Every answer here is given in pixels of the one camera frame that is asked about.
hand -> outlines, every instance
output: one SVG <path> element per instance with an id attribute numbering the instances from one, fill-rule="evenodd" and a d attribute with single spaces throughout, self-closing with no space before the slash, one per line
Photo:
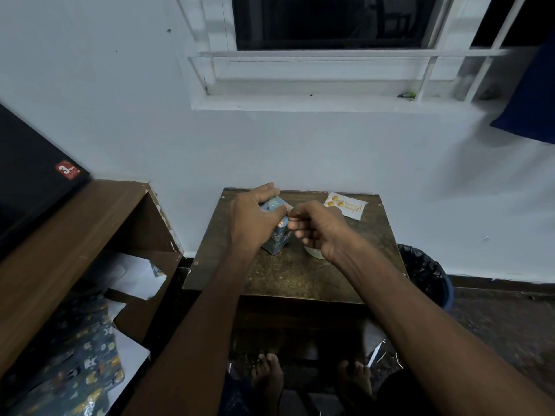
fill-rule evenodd
<path id="1" fill-rule="evenodd" d="M 317 201 L 309 201 L 295 206 L 289 212 L 287 227 L 295 231 L 295 236 L 310 248 L 322 251 L 323 258 L 336 264 L 335 256 L 351 236 L 356 236 L 345 222 L 345 218 L 335 206 L 326 207 Z"/>
<path id="2" fill-rule="evenodd" d="M 237 194 L 231 205 L 232 244 L 257 251 L 270 239 L 275 227 L 287 215 L 287 207 L 279 206 L 271 212 L 260 209 L 260 203 L 279 195 L 274 183 L 269 182 L 254 190 Z"/>

foot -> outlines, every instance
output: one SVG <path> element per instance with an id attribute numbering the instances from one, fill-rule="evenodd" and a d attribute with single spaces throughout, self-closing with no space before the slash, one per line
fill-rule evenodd
<path id="1" fill-rule="evenodd" d="M 355 362 L 352 375 L 348 375 L 348 361 L 341 361 L 338 367 L 337 390 L 349 414 L 367 415 L 373 405 L 370 369 Z"/>
<path id="2" fill-rule="evenodd" d="M 260 354 L 251 371 L 251 385 L 259 397 L 262 416 L 278 416 L 278 404 L 283 390 L 283 371 L 274 353 Z"/>

television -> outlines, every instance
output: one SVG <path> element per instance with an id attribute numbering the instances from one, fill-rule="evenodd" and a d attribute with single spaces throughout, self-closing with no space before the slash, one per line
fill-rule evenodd
<path id="1" fill-rule="evenodd" d="M 0 259 L 90 180 L 77 162 L 0 104 Z"/>

black trash bag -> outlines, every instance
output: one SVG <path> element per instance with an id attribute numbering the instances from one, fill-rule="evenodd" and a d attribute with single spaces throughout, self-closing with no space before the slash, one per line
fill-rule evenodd
<path id="1" fill-rule="evenodd" d="M 437 305 L 444 307 L 449 300 L 444 279 L 449 285 L 450 282 L 441 265 L 418 248 L 404 244 L 397 246 L 411 282 Z"/>

forearm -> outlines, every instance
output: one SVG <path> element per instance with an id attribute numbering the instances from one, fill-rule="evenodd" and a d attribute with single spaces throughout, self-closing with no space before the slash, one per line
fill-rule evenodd
<path id="1" fill-rule="evenodd" d="M 256 251 L 231 246 L 126 408 L 142 413 L 215 415 L 235 308 Z"/>
<path id="2" fill-rule="evenodd" d="M 550 400 L 362 238 L 337 266 L 444 414 L 551 414 Z"/>

